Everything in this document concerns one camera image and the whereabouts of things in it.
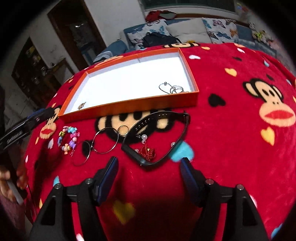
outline blue sofa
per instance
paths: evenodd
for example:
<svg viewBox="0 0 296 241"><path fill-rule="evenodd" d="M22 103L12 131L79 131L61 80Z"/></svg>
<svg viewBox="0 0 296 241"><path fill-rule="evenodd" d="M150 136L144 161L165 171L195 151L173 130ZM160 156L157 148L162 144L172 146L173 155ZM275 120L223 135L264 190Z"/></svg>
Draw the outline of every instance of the blue sofa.
<svg viewBox="0 0 296 241"><path fill-rule="evenodd" d="M189 20L189 18L172 19L172 20L167 20L166 22L168 25L170 25L172 23L177 23L177 22L187 21L187 20ZM116 55L134 51L135 47L132 44L132 42L129 40L128 33L132 33L134 29L139 28L143 25L144 23L124 29L120 33L120 39L110 44L106 49L102 51L102 53L106 51L111 51L113 56L116 56ZM239 35L239 42L238 42L239 44L242 44L253 50L263 51L273 57L276 57L276 50L270 48L266 44L259 43L257 40L253 39L252 30L250 28L239 25L239 24L236 24L236 26L237 26L238 35Z"/></svg>

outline gold pendant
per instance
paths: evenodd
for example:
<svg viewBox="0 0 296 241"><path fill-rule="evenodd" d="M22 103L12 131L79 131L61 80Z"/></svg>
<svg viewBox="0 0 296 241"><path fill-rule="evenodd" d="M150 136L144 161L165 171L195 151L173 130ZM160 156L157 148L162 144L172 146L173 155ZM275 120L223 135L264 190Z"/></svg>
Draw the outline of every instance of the gold pendant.
<svg viewBox="0 0 296 241"><path fill-rule="evenodd" d="M82 108L83 108L83 106L85 105L85 103L86 103L86 102L84 102L84 103L80 104L80 105L78 106L78 109L79 109L79 110L80 110L80 109L82 109Z"/></svg>

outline window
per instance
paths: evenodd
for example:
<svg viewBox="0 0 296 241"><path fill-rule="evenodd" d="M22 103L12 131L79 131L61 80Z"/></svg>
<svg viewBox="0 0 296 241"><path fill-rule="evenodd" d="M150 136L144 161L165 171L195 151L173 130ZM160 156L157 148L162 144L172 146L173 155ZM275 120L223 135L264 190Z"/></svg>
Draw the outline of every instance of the window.
<svg viewBox="0 0 296 241"><path fill-rule="evenodd" d="M167 6L208 6L235 12L233 0L141 0L144 9Z"/></svg>

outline silver ball bead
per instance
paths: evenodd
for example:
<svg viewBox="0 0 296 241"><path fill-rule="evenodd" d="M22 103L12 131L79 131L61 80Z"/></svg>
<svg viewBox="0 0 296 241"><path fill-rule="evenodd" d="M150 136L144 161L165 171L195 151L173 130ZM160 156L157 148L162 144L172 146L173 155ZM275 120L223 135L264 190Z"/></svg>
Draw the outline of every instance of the silver ball bead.
<svg viewBox="0 0 296 241"><path fill-rule="evenodd" d="M142 135L142 140L147 140L148 136L147 135Z"/></svg>

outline screw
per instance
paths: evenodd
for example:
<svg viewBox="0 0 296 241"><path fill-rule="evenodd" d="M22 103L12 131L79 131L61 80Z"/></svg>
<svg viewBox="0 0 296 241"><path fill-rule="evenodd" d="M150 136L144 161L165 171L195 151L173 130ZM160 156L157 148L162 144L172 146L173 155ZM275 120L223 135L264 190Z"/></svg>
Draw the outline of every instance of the screw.
<svg viewBox="0 0 296 241"><path fill-rule="evenodd" d="M238 190L244 190L244 186L243 186L242 184L238 184L238 185L237 185L237 189L238 189Z"/></svg>
<svg viewBox="0 0 296 241"><path fill-rule="evenodd" d="M214 184L214 180L213 179L207 179L206 181L205 181L205 183L206 184L209 184L209 185L213 185Z"/></svg>
<svg viewBox="0 0 296 241"><path fill-rule="evenodd" d="M57 183L57 184L54 186L55 189L60 189L61 187L62 187L62 185L61 185L60 183Z"/></svg>
<svg viewBox="0 0 296 241"><path fill-rule="evenodd" d="M85 180L85 183L86 183L86 184L92 184L93 181L94 181L94 180L93 180L92 178L88 178L88 179Z"/></svg>

